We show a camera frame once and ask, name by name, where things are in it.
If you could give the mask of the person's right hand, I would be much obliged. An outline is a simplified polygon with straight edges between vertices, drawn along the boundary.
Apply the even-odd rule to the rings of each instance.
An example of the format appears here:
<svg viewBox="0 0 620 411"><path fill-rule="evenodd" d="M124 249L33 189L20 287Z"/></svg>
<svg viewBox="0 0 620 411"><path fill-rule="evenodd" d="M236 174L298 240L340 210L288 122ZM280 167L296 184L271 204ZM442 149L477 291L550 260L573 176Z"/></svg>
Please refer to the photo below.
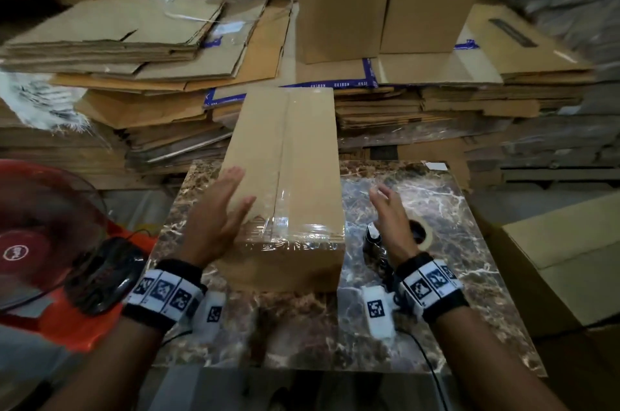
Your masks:
<svg viewBox="0 0 620 411"><path fill-rule="evenodd" d="M387 250L389 264L393 269L414 258L419 249L414 241L408 223L407 212L402 204L402 211L397 213L377 213L377 227Z"/></svg>

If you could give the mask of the person's left hand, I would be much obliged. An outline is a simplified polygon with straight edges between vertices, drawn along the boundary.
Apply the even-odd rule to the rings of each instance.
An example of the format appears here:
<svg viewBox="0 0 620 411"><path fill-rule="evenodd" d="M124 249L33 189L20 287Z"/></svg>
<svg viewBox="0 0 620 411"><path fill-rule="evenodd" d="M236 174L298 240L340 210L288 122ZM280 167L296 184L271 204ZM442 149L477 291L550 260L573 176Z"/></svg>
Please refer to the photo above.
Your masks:
<svg viewBox="0 0 620 411"><path fill-rule="evenodd" d="M241 167L229 167L202 191L190 211L176 259L204 269L230 249L238 233L228 233L228 213L246 196L229 206L244 175Z"/></svg>

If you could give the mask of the person's right forearm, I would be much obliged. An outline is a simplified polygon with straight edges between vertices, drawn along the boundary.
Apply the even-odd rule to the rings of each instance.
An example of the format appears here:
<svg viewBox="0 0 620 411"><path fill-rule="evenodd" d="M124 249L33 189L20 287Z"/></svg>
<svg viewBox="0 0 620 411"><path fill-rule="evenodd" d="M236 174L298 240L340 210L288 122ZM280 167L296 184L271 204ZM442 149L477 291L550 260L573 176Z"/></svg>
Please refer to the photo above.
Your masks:
<svg viewBox="0 0 620 411"><path fill-rule="evenodd" d="M430 323L449 368L481 411L569 411L470 307Z"/></svg>

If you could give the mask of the person's left forearm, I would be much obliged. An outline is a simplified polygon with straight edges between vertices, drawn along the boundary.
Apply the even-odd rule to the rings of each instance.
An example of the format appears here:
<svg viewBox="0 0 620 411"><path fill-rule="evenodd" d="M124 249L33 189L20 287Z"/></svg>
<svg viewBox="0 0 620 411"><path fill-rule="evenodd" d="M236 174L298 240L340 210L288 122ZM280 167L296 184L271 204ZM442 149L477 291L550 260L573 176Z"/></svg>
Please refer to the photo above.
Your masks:
<svg viewBox="0 0 620 411"><path fill-rule="evenodd" d="M68 382L40 411L127 411L165 333L121 317Z"/></svg>

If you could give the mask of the black tape dispenser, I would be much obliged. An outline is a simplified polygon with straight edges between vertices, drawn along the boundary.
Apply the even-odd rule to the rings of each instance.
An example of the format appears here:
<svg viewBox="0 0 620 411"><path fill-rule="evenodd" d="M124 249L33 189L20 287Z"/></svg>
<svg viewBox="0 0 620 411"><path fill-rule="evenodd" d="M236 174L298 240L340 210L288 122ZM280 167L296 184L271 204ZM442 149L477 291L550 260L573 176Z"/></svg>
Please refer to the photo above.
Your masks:
<svg viewBox="0 0 620 411"><path fill-rule="evenodd" d="M387 250L374 222L370 222L367 226L363 241L363 253L367 265L378 274L382 283L390 284L394 271L389 264Z"/></svg>

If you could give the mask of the brown packing tape roll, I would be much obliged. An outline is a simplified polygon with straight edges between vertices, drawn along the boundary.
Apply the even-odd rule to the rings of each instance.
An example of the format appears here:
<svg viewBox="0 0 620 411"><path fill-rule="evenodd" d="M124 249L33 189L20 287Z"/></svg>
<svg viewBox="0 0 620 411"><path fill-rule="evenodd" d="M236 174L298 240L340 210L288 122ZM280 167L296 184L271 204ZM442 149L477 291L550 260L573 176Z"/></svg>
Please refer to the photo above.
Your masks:
<svg viewBox="0 0 620 411"><path fill-rule="evenodd" d="M433 243L433 231L429 224L421 217L410 218L408 223L419 251L428 251Z"/></svg>

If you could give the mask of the taped cardboard box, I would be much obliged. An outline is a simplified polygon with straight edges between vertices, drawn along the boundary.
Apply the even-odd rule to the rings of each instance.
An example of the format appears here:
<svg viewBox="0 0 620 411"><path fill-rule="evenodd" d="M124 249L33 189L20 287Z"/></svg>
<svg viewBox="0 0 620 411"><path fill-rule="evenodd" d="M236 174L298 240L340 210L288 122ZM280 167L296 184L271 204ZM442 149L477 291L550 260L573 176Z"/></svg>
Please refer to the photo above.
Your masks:
<svg viewBox="0 0 620 411"><path fill-rule="evenodd" d="M345 214L331 88L247 92L221 169L244 179L231 202L255 196L217 262L234 291L331 293L345 257Z"/></svg>

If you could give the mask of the black marker wristband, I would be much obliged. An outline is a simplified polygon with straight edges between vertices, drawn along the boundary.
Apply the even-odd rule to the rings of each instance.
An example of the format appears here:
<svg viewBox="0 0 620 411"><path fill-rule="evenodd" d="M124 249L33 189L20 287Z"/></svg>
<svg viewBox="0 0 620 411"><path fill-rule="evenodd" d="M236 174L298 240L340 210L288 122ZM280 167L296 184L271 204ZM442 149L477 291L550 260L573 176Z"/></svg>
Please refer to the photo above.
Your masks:
<svg viewBox="0 0 620 411"><path fill-rule="evenodd" d="M427 324L461 307L469 307L464 286L443 260L419 252L394 272L394 290L408 309Z"/></svg>
<svg viewBox="0 0 620 411"><path fill-rule="evenodd" d="M207 292L201 277L202 270L188 262L161 260L129 293L122 318L167 333L183 319L193 319Z"/></svg>

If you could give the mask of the white marker tracker box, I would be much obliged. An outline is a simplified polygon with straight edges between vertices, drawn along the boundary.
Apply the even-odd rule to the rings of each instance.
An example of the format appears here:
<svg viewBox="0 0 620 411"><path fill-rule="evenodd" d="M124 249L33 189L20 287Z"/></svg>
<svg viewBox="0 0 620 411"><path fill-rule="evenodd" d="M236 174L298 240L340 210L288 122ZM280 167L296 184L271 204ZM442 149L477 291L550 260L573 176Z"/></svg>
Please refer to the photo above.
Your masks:
<svg viewBox="0 0 620 411"><path fill-rule="evenodd" d="M222 312L226 305L226 293L207 291L191 320L193 340L198 344L212 343L221 329Z"/></svg>
<svg viewBox="0 0 620 411"><path fill-rule="evenodd" d="M392 340L396 336L393 313L399 309L395 294L381 285L364 286L361 294L370 335L378 340Z"/></svg>

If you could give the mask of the stack of flattened cardboard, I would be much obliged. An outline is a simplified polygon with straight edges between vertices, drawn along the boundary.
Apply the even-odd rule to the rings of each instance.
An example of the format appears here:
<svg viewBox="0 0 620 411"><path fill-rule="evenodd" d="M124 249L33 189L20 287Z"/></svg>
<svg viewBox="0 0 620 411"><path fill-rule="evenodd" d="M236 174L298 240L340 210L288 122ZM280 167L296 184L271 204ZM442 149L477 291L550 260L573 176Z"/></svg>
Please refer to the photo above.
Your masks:
<svg viewBox="0 0 620 411"><path fill-rule="evenodd" d="M24 125L0 98L0 159L133 188L218 158L233 124L207 94L275 78L291 0L86 0L36 22L0 24L0 70L87 90L90 129Z"/></svg>
<svg viewBox="0 0 620 411"><path fill-rule="evenodd" d="M593 65L512 9L474 5L454 51L304 65L286 86L334 89L340 129L458 117L535 118L579 104Z"/></svg>

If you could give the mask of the open cardboard box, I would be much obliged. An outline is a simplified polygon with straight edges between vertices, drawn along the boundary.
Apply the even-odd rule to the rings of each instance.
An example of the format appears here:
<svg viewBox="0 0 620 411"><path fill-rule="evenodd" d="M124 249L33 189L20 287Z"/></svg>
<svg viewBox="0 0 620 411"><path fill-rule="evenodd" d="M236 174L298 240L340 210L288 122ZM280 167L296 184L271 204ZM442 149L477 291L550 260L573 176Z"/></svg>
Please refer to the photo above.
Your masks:
<svg viewBox="0 0 620 411"><path fill-rule="evenodd" d="M620 320L620 190L512 222L471 210L532 338Z"/></svg>

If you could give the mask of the red electric fan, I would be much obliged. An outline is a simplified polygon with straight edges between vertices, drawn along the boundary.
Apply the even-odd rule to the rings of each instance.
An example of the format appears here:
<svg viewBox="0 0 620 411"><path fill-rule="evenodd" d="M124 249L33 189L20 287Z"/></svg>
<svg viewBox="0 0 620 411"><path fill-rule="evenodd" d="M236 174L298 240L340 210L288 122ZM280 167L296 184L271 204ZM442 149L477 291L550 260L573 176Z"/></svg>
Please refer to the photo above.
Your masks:
<svg viewBox="0 0 620 411"><path fill-rule="evenodd" d="M0 315L44 300L108 313L135 286L154 243L147 230L114 223L82 177L0 159Z"/></svg>

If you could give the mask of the white woven sack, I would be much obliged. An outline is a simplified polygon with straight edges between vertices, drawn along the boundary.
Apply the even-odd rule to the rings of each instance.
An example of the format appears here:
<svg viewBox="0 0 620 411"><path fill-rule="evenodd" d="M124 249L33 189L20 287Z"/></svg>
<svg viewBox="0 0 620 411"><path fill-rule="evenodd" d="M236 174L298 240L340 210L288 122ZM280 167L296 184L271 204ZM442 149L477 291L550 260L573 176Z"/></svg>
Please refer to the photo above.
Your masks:
<svg viewBox="0 0 620 411"><path fill-rule="evenodd" d="M30 128L43 131L90 129L89 119L74 109L87 90L56 86L51 75L0 70L0 98Z"/></svg>

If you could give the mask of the plastic-wrapped cardboard piles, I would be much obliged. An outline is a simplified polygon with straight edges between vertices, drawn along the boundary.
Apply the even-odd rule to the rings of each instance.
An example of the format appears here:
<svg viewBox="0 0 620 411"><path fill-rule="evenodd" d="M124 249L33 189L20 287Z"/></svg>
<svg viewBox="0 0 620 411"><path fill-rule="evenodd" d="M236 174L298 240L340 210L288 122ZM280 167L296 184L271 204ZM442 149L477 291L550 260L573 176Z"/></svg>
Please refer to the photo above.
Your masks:
<svg viewBox="0 0 620 411"><path fill-rule="evenodd" d="M544 110L505 133L505 154L482 186L547 180L620 179L620 0L500 0L538 31L593 65L579 104Z"/></svg>

